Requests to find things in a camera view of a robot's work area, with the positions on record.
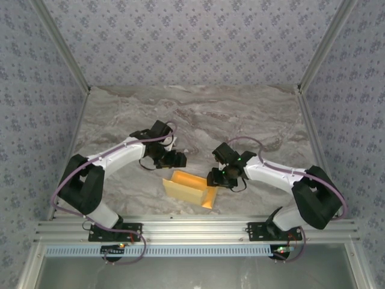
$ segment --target glass panel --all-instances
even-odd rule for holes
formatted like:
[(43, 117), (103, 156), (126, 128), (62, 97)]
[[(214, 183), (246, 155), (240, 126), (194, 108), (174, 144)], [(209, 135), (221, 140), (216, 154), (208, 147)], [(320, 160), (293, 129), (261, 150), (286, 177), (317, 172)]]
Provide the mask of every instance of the glass panel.
[(45, 258), (39, 289), (352, 289), (343, 245), (309, 245), (294, 263), (263, 257), (145, 258), (131, 266), (100, 258)]

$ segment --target wall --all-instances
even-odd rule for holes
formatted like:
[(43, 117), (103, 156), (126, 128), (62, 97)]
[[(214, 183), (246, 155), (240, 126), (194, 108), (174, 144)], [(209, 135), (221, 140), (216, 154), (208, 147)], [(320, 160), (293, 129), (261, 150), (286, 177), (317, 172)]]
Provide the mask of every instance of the wall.
[(64, 166), (82, 93), (27, 0), (0, 1), (0, 288), (14, 288)]
[(385, 288), (385, 3), (359, 0), (306, 92), (333, 178)]
[(45, 0), (89, 85), (295, 84), (340, 0)]

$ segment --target marble surface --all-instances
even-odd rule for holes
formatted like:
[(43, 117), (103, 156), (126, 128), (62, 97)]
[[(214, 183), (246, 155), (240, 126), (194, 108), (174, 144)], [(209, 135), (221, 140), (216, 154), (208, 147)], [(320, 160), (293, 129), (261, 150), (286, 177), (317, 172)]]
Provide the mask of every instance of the marble surface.
[[(187, 155), (187, 167), (180, 170), (204, 178), (217, 166), (212, 151), (239, 135), (261, 140), (268, 160), (294, 167), (314, 163), (297, 96), (290, 86), (93, 87), (75, 151), (85, 156), (104, 151), (131, 132), (150, 128), (157, 119), (172, 119), (179, 126), (175, 148)], [(239, 153), (257, 152), (258, 145), (242, 140), (233, 148)], [(152, 165), (147, 159), (143, 164)], [(106, 179), (103, 200), (122, 215), (269, 215), (291, 200), (277, 188), (248, 181), (240, 193), (219, 189), (213, 209), (205, 209), (165, 195), (162, 178), (170, 179), (173, 170), (148, 172), (137, 162), (131, 163)]]

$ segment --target floral wallpaper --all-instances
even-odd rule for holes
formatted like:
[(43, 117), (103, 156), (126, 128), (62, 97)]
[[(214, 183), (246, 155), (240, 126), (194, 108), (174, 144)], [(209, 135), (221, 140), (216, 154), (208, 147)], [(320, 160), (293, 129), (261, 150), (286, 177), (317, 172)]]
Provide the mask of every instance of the floral wallpaper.
[(0, 288), (47, 218), (83, 95), (27, 0), (0, 1)]
[(306, 92), (325, 156), (385, 288), (385, 2), (359, 0)]
[(340, 0), (45, 0), (88, 85), (296, 84)]

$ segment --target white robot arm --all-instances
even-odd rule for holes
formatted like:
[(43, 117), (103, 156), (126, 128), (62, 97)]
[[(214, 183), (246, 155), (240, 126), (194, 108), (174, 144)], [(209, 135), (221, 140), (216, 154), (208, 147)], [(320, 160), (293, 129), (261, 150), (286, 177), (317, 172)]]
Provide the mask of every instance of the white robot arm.
[(220, 168), (213, 168), (208, 174), (208, 185), (233, 188), (238, 185), (237, 178), (240, 177), (264, 182), (294, 197), (289, 205), (275, 210), (266, 221), (271, 226), (272, 234), (286, 232), (305, 224), (324, 229), (341, 206), (338, 197), (327, 187), (301, 175), (305, 173), (321, 178), (335, 187), (319, 167), (312, 166), (308, 170), (286, 167), (262, 160), (253, 152), (246, 151), (240, 155), (227, 143), (222, 143), (213, 154), (220, 163)]
[(174, 136), (161, 141), (152, 141), (154, 138), (165, 137), (170, 132), (172, 129), (166, 123), (157, 120), (151, 129), (134, 132), (120, 144), (105, 152), (88, 157), (74, 155), (60, 183), (82, 164), (95, 161), (72, 177), (60, 190), (59, 197), (96, 223), (109, 229), (115, 228), (122, 222), (122, 218), (102, 201), (104, 180), (116, 170), (146, 156), (153, 159), (157, 169), (185, 167), (186, 156), (171, 150), (175, 141)]

